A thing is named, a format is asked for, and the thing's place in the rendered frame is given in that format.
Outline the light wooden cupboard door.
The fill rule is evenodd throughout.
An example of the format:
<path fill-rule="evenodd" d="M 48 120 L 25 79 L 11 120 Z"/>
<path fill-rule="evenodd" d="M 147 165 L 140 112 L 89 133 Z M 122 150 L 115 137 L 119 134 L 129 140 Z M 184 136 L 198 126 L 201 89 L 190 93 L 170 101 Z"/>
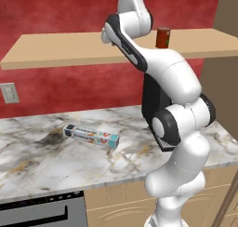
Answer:
<path fill-rule="evenodd" d="M 189 227 L 211 227 L 230 185 L 204 189 L 183 206 Z M 143 227 L 155 210 L 156 198 L 86 210 L 88 227 Z"/>

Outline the grey dishwasher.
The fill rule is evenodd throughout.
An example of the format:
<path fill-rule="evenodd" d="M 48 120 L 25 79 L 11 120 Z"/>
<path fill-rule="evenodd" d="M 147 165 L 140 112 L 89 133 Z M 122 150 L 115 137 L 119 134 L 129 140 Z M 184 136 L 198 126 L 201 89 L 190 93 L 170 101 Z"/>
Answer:
<path fill-rule="evenodd" d="M 68 219 L 33 227 L 87 227 L 84 192 L 56 194 L 0 205 L 0 226 L 61 215 L 68 207 Z"/>

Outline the light wooden drawer front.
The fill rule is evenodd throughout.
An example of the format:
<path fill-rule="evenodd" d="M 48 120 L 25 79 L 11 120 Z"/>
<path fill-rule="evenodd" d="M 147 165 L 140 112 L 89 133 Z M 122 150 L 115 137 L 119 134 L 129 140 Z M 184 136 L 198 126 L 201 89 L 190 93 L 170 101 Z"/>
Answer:
<path fill-rule="evenodd" d="M 205 189 L 231 185 L 237 171 L 238 166 L 206 167 L 203 170 L 205 174 Z M 145 191 L 143 180 L 85 191 L 87 210 L 147 199 L 151 199 L 151 197 Z"/>

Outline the light wooden shelf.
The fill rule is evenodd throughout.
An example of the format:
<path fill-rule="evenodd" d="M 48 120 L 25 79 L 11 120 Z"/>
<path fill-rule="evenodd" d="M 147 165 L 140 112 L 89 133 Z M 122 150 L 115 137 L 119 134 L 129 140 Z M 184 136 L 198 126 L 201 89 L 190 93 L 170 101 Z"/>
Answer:
<path fill-rule="evenodd" d="M 173 30 L 169 47 L 186 59 L 238 56 L 238 37 L 209 29 Z M 0 62 L 4 70 L 125 63 L 117 47 L 99 33 L 24 34 Z"/>

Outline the tall brown cabinet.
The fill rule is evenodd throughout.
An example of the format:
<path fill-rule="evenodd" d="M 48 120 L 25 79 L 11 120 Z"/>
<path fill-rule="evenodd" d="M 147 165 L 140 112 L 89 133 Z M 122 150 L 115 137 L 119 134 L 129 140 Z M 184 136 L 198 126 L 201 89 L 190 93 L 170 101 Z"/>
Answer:
<path fill-rule="evenodd" d="M 238 0 L 219 0 L 213 28 L 238 38 Z M 217 121 L 238 141 L 238 56 L 205 59 L 200 81 Z"/>

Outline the long printed foil box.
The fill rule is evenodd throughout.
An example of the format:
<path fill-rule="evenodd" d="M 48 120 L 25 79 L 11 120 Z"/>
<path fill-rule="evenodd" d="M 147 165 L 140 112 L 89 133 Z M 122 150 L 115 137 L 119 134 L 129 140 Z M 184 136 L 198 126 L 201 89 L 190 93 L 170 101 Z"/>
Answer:
<path fill-rule="evenodd" d="M 92 128 L 66 125 L 63 135 L 68 138 L 96 144 L 99 146 L 116 149 L 119 144 L 119 136 L 108 132 L 97 131 Z"/>

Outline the red food can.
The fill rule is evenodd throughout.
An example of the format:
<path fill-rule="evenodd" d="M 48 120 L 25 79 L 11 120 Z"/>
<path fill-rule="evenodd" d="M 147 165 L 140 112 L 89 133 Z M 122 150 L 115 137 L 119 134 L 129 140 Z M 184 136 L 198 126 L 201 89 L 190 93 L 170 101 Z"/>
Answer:
<path fill-rule="evenodd" d="M 156 47 L 157 48 L 168 48 L 170 38 L 170 29 L 167 27 L 160 27 L 157 29 L 156 34 Z"/>

